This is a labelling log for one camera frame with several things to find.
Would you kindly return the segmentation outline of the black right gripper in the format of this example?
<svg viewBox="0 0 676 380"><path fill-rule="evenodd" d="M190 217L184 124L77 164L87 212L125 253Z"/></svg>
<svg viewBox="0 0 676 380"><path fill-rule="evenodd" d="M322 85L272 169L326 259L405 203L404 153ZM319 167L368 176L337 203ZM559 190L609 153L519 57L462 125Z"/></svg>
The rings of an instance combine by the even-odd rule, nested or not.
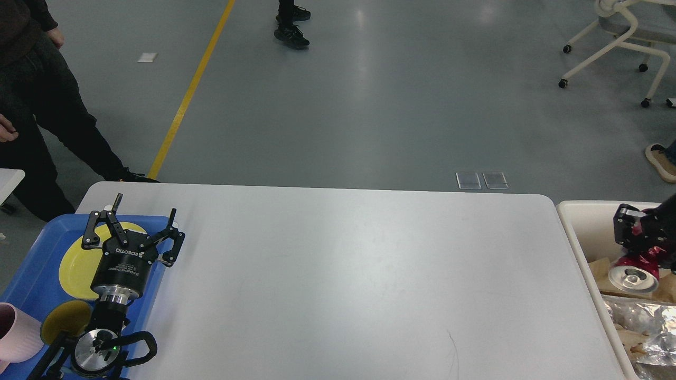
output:
<svg viewBox="0 0 676 380"><path fill-rule="evenodd" d="M661 267L674 267L675 262L675 195L654 208L640 210L619 204L613 217L615 241L627 255L645 254L649 248L661 249Z"/></svg>

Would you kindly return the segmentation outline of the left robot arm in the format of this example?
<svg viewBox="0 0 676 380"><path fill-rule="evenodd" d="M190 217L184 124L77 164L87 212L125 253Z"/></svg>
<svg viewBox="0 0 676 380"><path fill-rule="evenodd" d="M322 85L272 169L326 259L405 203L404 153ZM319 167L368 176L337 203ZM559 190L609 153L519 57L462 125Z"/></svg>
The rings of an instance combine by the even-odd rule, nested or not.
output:
<svg viewBox="0 0 676 380"><path fill-rule="evenodd" d="M156 356L154 335L145 330L125 335L123 330L129 324L128 309L144 295L154 264L174 265L184 233L174 226L175 208L167 225L154 235L123 227L117 219L122 197L118 193L110 210L91 212L81 239L83 250L101 251L90 282L97 295L94 306L74 327L56 327L55 313L48 315L41 328L48 350L29 379L61 379L66 362L83 378L121 379L124 368ZM56 327L55 338L49 337L49 327Z"/></svg>

